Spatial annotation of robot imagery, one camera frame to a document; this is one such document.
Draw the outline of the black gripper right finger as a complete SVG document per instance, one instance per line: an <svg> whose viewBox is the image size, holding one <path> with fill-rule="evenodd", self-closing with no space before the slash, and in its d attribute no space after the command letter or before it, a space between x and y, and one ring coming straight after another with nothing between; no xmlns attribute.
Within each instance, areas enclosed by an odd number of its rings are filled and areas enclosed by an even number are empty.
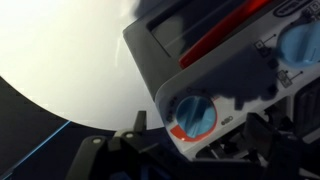
<svg viewBox="0 0 320 180"><path fill-rule="evenodd" d="M272 157L276 153L285 156L297 153L295 143L257 113L247 114L243 136L263 157Z"/></svg>

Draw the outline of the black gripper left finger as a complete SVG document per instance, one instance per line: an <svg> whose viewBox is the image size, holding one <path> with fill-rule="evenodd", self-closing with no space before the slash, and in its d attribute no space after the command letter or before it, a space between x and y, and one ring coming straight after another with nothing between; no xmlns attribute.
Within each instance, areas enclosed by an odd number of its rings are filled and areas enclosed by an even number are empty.
<svg viewBox="0 0 320 180"><path fill-rule="evenodd" d="M147 112L146 111L139 111L137 113L134 125L132 128L126 128L122 130L118 130L114 136L115 137L126 137L132 138L135 134L141 134L147 128Z"/></svg>

